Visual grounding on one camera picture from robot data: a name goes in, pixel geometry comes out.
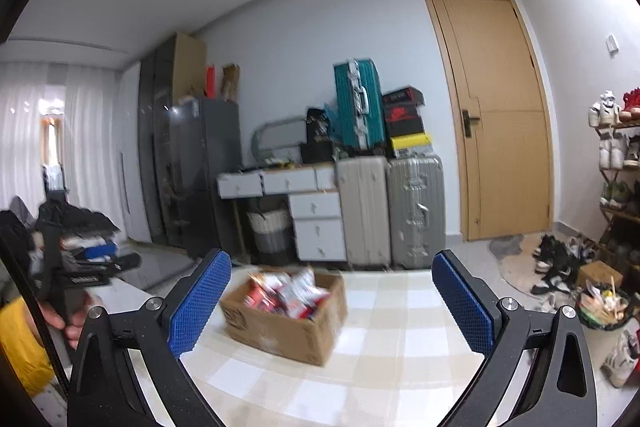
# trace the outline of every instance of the teal suitcase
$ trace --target teal suitcase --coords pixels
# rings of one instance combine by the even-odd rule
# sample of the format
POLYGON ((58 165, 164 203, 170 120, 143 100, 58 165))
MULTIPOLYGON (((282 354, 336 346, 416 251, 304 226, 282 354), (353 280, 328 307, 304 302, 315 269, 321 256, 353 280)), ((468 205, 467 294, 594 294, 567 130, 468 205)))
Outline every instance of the teal suitcase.
POLYGON ((380 78, 370 58, 334 64, 342 142, 355 150, 384 148, 380 78))

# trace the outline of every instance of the curtain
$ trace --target curtain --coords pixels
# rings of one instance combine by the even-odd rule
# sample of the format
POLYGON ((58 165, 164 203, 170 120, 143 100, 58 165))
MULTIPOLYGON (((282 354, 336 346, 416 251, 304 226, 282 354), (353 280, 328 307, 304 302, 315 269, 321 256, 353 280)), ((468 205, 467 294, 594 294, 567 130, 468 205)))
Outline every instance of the curtain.
POLYGON ((69 66, 63 123, 63 168, 67 199, 102 212, 126 238, 114 132, 118 74, 69 66))
POLYGON ((33 216, 44 201, 38 100, 48 66, 0 63, 0 208, 20 196, 33 216))

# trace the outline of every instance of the silver suitcase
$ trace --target silver suitcase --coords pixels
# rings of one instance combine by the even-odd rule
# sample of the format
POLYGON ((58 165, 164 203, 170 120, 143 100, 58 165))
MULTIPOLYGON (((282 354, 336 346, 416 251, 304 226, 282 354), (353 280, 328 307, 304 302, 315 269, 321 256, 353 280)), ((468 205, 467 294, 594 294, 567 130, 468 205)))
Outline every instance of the silver suitcase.
POLYGON ((386 158, 381 156, 340 160, 336 164, 344 243, 350 264, 391 264, 386 166, 386 158))
POLYGON ((436 155, 390 160, 386 180, 394 264, 430 268, 446 241, 442 162, 436 155))

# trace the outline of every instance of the doormat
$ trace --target doormat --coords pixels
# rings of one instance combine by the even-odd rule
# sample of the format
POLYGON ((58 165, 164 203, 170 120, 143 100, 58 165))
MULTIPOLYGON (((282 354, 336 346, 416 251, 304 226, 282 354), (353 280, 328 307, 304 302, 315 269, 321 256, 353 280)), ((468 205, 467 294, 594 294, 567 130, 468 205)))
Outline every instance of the doormat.
MULTIPOLYGON (((545 295, 533 295, 531 288, 542 279, 542 275, 535 272, 536 259, 533 251, 539 247, 540 240, 545 233, 532 232, 524 235, 507 235, 497 237, 489 243, 489 252, 498 261, 500 275, 516 290, 531 295, 533 298, 543 300, 545 295)), ((558 239, 564 239, 560 234, 555 234, 558 239)))

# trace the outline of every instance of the person's hand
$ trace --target person's hand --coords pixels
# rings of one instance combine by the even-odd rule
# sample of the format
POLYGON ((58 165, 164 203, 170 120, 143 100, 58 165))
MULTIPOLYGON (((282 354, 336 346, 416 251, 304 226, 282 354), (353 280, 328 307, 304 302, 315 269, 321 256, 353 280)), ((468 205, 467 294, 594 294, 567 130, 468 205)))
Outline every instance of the person's hand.
MULTIPOLYGON (((78 340, 80 339, 80 333, 82 333, 82 326, 84 325, 84 320, 86 319, 86 314, 91 309, 92 306, 95 305, 95 301, 89 293, 84 294, 84 303, 82 308, 80 308, 70 320, 70 324, 67 326, 65 321, 62 319, 60 315, 58 315, 52 306, 49 303, 39 303, 40 311, 42 312, 42 316, 45 319, 45 322, 57 330, 64 330, 66 338, 68 338, 69 345, 76 349, 78 347, 78 340)), ((33 336, 36 340, 42 344, 42 340, 40 338, 40 334, 38 333, 38 328, 36 328, 35 322, 33 322, 33 317, 31 317, 31 313, 27 308, 27 304, 24 304, 24 318, 33 333, 33 336)))

